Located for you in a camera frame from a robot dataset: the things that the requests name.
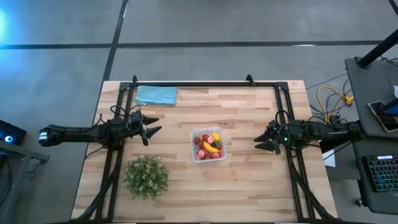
clear plastic container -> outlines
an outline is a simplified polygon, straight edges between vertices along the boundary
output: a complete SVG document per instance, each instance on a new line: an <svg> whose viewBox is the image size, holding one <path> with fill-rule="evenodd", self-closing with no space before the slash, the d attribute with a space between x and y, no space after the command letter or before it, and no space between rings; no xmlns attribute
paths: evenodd
<svg viewBox="0 0 398 224"><path fill-rule="evenodd" d="M217 159L204 159L204 160L196 160L195 156L198 154L199 150L199 145L196 145L193 140L195 136L199 136L200 134L208 134L209 136L212 136L213 133L218 133L221 138L221 144L222 144L222 157L217 158ZM223 159L226 159L226 144L225 144L225 135L224 131L220 127L213 127L213 128L200 128L200 129L193 129L190 131L190 139L191 139L191 152L192 152L192 159L195 162L214 162L214 161L220 161Z"/></svg>

green plant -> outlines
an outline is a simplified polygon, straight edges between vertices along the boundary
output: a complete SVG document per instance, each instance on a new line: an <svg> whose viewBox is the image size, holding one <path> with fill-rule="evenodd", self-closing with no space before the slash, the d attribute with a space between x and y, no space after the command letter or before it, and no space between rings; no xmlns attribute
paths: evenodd
<svg viewBox="0 0 398 224"><path fill-rule="evenodd" d="M142 155L127 162L123 186L143 200L160 196L169 187L169 171L156 156Z"/></svg>

blue cloth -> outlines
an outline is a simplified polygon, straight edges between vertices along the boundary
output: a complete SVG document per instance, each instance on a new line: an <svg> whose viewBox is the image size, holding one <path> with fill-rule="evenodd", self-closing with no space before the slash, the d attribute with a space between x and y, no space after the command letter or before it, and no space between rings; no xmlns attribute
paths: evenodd
<svg viewBox="0 0 398 224"><path fill-rule="evenodd" d="M177 101L177 87L139 86L136 103L175 105Z"/></svg>

butcher block tabletop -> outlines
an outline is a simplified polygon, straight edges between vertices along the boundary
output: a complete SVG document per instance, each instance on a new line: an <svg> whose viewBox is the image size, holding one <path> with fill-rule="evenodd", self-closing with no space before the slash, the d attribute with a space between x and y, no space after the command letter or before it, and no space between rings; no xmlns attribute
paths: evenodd
<svg viewBox="0 0 398 224"><path fill-rule="evenodd" d="M304 82L287 82L295 118L309 119L311 110ZM109 107L116 104L119 84L104 82L96 120L100 113L103 119L113 118ZM264 132L276 112L274 88L257 86L178 87L176 105L142 106L143 114L160 118L149 127L162 126L162 129L150 139L148 146L142 144L139 136L126 139L113 221L297 221L283 146L279 155L254 148L257 143L253 139ZM192 129L208 127L223 128L227 158L196 163L191 156L189 134ZM97 143L90 143L87 153L99 147ZM122 184L127 162L143 154L159 156L170 171L169 191L154 200L133 198ZM303 150L303 156L311 191L328 212L337 217L321 151L308 147ZM106 149L102 149L84 162L72 218L80 216L99 192L105 158ZM300 198L307 217L301 190ZM108 202L106 197L105 215Z"/></svg>

keyboard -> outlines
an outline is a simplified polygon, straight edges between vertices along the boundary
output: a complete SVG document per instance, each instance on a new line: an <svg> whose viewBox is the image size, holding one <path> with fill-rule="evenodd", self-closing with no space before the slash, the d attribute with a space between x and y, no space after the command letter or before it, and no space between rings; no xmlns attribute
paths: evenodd
<svg viewBox="0 0 398 224"><path fill-rule="evenodd" d="M398 191L398 155L363 158L373 191Z"/></svg>

